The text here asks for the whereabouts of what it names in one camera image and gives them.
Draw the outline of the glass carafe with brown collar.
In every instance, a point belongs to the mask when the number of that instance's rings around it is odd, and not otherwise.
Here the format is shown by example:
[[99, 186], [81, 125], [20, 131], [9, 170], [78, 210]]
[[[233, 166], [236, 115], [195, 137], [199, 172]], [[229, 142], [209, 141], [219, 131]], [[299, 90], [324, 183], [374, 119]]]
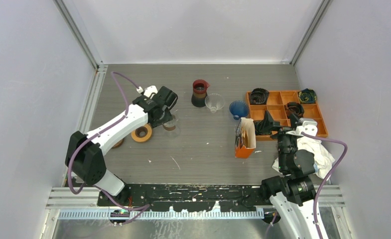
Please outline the glass carafe with brown collar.
[[164, 129], [164, 135], [171, 138], [176, 138], [180, 136], [181, 130], [178, 125], [178, 117], [176, 115], [172, 115], [172, 120], [166, 122], [162, 125]]

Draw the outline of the clear glass dripper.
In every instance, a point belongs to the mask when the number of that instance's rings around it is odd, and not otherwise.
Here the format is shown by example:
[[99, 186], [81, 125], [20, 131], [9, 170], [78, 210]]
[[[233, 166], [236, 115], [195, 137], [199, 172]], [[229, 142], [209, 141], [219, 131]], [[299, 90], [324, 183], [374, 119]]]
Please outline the clear glass dripper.
[[215, 113], [224, 107], [224, 98], [220, 94], [209, 94], [205, 98], [205, 106], [211, 113]]

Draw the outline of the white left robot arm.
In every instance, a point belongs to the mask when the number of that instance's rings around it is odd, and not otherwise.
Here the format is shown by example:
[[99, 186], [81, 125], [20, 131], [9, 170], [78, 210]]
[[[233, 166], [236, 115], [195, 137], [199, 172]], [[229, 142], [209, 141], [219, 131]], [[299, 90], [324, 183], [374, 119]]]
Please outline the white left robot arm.
[[140, 96], [109, 122], [87, 133], [73, 133], [65, 159], [69, 175], [75, 173], [87, 185], [107, 192], [118, 206], [128, 202], [129, 191], [125, 182], [107, 169], [105, 155], [139, 127], [148, 124], [155, 128], [171, 121], [170, 111], [178, 100], [178, 95], [165, 86], [139, 91]]

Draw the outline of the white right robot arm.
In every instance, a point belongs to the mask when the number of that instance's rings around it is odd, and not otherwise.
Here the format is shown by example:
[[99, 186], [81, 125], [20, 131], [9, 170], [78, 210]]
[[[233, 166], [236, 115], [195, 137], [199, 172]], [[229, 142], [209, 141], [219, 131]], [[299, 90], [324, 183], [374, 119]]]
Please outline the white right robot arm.
[[314, 139], [318, 132], [313, 119], [299, 118], [291, 113], [291, 124], [281, 125], [266, 111], [262, 121], [255, 122], [256, 132], [269, 134], [277, 141], [277, 159], [272, 167], [279, 176], [262, 180], [261, 199], [273, 205], [273, 222], [281, 220], [288, 227], [288, 237], [295, 239], [326, 239], [318, 205], [318, 190], [310, 178], [327, 171], [327, 152], [321, 141]]

